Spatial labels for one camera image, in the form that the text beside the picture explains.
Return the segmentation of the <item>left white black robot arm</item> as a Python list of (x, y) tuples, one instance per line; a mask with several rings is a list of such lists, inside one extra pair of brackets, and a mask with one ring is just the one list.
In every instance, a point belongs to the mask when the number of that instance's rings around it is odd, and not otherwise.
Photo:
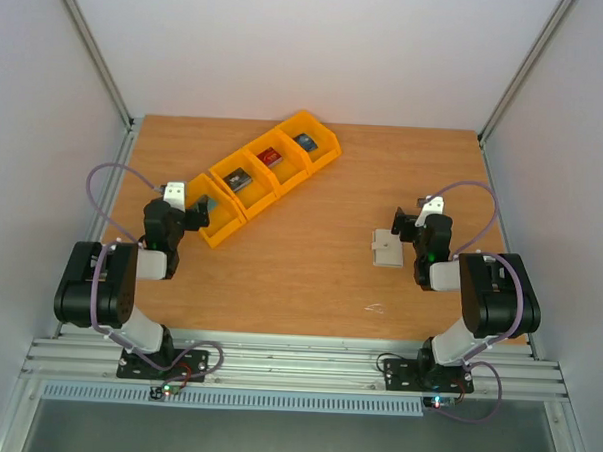
[(54, 296), (54, 314), (62, 324), (91, 328), (120, 345), (154, 378), (174, 372), (177, 354), (169, 329), (135, 305), (139, 280), (174, 276), (178, 247), (187, 231), (210, 224), (208, 198), (181, 209), (162, 199), (144, 207), (144, 235), (137, 243), (78, 242)]

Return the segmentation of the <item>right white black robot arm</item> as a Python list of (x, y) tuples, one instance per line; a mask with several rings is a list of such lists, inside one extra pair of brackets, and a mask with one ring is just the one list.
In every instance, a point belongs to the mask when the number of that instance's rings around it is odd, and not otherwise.
[(453, 220), (408, 215), (398, 208), (390, 233), (413, 245), (413, 278), (426, 292), (458, 292), (461, 318), (428, 338), (414, 359), (387, 354), (378, 362), (387, 390), (474, 391), (469, 368), (485, 349), (538, 330), (541, 310), (522, 258), (515, 253), (449, 256)]

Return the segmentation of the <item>green card in bin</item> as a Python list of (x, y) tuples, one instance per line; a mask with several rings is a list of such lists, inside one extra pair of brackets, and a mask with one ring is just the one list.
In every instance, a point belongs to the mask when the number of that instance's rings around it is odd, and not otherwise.
[(206, 202), (206, 207), (209, 212), (211, 212), (218, 206), (218, 202), (212, 197), (202, 196), (202, 200)]

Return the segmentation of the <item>black card in bin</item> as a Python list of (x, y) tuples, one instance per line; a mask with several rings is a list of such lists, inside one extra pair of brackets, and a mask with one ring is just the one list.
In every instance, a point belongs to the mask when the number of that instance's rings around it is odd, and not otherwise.
[(252, 183), (252, 177), (242, 167), (233, 170), (223, 180), (232, 192), (236, 193)]

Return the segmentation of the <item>red card in bin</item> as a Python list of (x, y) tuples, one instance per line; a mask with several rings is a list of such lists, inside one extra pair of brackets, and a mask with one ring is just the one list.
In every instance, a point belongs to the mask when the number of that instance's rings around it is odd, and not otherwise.
[(267, 147), (257, 155), (258, 160), (272, 169), (283, 161), (283, 155), (272, 147)]

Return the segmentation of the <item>blue card in bin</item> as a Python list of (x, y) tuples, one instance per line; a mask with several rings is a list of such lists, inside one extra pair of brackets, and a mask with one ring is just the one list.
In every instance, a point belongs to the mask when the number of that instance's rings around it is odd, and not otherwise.
[(293, 137), (294, 142), (307, 152), (318, 149), (317, 143), (307, 134), (300, 133)]

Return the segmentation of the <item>left small circuit board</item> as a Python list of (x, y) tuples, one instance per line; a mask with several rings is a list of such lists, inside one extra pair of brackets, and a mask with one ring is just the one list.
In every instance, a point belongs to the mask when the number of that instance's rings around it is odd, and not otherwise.
[(149, 399), (151, 401), (161, 401), (168, 397), (176, 396), (181, 392), (179, 386), (163, 385), (158, 387), (151, 387), (149, 389)]

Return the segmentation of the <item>small circuit board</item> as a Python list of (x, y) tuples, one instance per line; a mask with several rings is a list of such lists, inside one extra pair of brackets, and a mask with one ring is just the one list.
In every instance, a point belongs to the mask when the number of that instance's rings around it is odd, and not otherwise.
[(151, 401), (161, 401), (168, 397), (176, 396), (181, 392), (179, 386), (163, 385), (158, 387), (151, 387), (149, 389), (149, 399)]
[(424, 397), (423, 405), (429, 409), (452, 408), (459, 403), (457, 398), (443, 397), (440, 395)]

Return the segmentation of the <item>right small circuit board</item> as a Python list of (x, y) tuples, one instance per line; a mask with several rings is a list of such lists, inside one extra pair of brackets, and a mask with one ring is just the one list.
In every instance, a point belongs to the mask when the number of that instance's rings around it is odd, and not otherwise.
[(452, 408), (459, 403), (457, 398), (443, 397), (440, 395), (424, 397), (423, 405), (429, 409)]

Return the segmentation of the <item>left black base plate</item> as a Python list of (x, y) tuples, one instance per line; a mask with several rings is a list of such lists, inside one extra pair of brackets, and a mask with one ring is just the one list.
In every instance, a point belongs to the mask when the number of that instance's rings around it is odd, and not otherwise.
[(181, 352), (181, 349), (175, 349), (171, 354), (155, 354), (151, 355), (149, 360), (145, 360), (137, 354), (130, 354), (123, 350), (118, 360), (116, 376), (126, 379), (162, 381), (177, 377), (183, 380), (188, 374), (191, 374), (190, 381), (203, 382), (204, 373), (211, 362), (209, 352), (192, 349), (175, 362), (175, 358)]

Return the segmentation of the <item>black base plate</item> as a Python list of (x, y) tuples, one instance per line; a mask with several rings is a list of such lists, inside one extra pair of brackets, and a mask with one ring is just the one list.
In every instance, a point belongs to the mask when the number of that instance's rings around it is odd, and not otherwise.
[(211, 362), (209, 352), (192, 349), (175, 362), (175, 358), (181, 352), (181, 349), (175, 349), (171, 354), (155, 354), (151, 355), (149, 360), (145, 360), (137, 354), (130, 354), (123, 350), (118, 360), (116, 376), (126, 379), (162, 381), (177, 377), (183, 380), (188, 374), (191, 374), (190, 381), (203, 382), (204, 373)]
[(475, 391), (473, 381), (465, 378), (461, 367), (434, 365), (425, 370), (415, 360), (388, 358), (382, 362), (382, 369), (388, 391), (447, 394)]

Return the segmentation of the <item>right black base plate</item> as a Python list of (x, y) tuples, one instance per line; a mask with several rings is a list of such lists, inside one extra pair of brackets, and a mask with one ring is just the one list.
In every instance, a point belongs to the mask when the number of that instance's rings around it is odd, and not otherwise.
[(415, 360), (388, 358), (382, 362), (382, 369), (388, 391), (447, 394), (475, 391), (473, 381), (465, 378), (461, 367), (434, 365), (425, 370)]

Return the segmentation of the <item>left aluminium corner post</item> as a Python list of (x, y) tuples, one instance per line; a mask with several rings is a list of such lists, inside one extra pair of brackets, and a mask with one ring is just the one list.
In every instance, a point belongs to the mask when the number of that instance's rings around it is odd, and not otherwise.
[(84, 16), (78, 0), (61, 0), (61, 2), (70, 18), (71, 23), (77, 30), (79, 39), (85, 47), (97, 74), (102, 80), (103, 86), (105, 87), (120, 120), (124, 124), (126, 130), (131, 130), (135, 120), (129, 112), (126, 101), (117, 87), (117, 83), (109, 69), (109, 66), (106, 63), (103, 53), (96, 42), (95, 36), (90, 29), (89, 23)]

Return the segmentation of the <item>aluminium corner post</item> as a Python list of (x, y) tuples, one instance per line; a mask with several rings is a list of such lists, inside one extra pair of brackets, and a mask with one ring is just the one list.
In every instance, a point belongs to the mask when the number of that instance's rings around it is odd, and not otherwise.
[(70, 18), (71, 23), (77, 30), (79, 39), (85, 47), (97, 74), (102, 80), (103, 86), (105, 87), (120, 120), (124, 124), (126, 130), (131, 130), (135, 120), (129, 112), (126, 101), (117, 87), (117, 83), (109, 69), (109, 66), (106, 63), (103, 53), (96, 42), (95, 36), (90, 29), (89, 23), (84, 16), (78, 0), (61, 0), (61, 2)]
[(526, 52), (518, 69), (514, 73), (507, 88), (502, 93), (500, 99), (496, 103), (491, 115), (487, 118), (480, 133), (478, 133), (478, 143), (481, 149), (484, 149), (488, 139), (494, 133), (496, 127), (501, 122), (514, 99), (526, 84), (531, 72), (535, 69), (541, 57), (553, 41), (559, 28), (564, 24), (568, 15), (579, 0), (558, 0), (552, 12), (547, 17), (542, 25), (537, 36), (535, 37), (532, 46)]

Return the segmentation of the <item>right aluminium corner post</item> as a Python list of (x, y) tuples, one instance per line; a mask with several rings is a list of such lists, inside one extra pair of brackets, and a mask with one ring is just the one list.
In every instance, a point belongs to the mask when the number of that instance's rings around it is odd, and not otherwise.
[(481, 149), (484, 149), (488, 139), (494, 133), (496, 127), (501, 122), (514, 99), (526, 84), (531, 72), (535, 69), (541, 57), (553, 41), (559, 28), (564, 24), (568, 15), (579, 0), (558, 0), (552, 12), (547, 17), (542, 25), (537, 36), (535, 37), (532, 46), (526, 52), (518, 69), (514, 73), (507, 88), (502, 93), (500, 99), (496, 103), (491, 115), (487, 118), (480, 133), (478, 133), (478, 143)]

